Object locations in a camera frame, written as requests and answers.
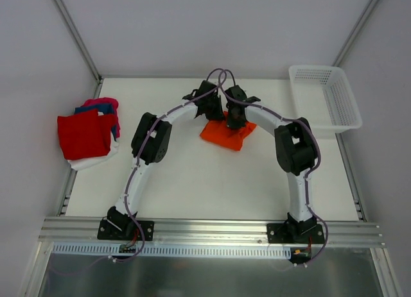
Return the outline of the orange t shirt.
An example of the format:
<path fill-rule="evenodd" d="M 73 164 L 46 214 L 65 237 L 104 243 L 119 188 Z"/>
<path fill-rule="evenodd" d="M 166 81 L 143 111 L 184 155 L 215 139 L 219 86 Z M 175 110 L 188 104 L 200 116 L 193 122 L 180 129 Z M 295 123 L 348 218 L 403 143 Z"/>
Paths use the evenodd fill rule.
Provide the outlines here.
<path fill-rule="evenodd" d="M 240 151 L 243 141 L 256 127 L 257 124 L 246 122 L 245 127 L 234 130 L 226 125 L 226 121 L 209 121 L 200 133 L 200 138 L 232 151 Z"/>

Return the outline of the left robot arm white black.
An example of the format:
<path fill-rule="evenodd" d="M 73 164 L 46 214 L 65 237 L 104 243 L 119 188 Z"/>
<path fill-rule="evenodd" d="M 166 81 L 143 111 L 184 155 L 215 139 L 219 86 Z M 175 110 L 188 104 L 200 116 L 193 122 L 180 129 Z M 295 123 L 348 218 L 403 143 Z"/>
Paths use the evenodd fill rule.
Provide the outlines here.
<path fill-rule="evenodd" d="M 132 167 L 129 177 L 116 204 L 100 221 L 99 240 L 125 241 L 134 235 L 140 238 L 147 236 L 142 228 L 138 228 L 136 215 L 153 169 L 166 156 L 172 126 L 203 114 L 210 114 L 213 119 L 223 117 L 218 88 L 218 85 L 204 80 L 199 88 L 182 98 L 181 104 L 164 114 L 143 114 L 131 142 Z"/>

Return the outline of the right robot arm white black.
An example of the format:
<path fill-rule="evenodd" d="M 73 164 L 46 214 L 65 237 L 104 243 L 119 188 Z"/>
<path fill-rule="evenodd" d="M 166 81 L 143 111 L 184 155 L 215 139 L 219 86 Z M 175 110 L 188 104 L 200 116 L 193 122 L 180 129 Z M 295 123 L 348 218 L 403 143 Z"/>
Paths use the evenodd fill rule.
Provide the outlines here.
<path fill-rule="evenodd" d="M 308 121 L 279 115 L 259 98 L 248 98 L 238 85 L 223 93 L 229 109 L 228 127 L 243 126 L 250 121 L 271 134 L 277 162 L 287 175 L 290 208 L 283 224 L 267 226 L 268 241 L 325 245 L 327 224 L 314 213 L 310 202 L 311 175 L 320 165 L 321 154 Z"/>

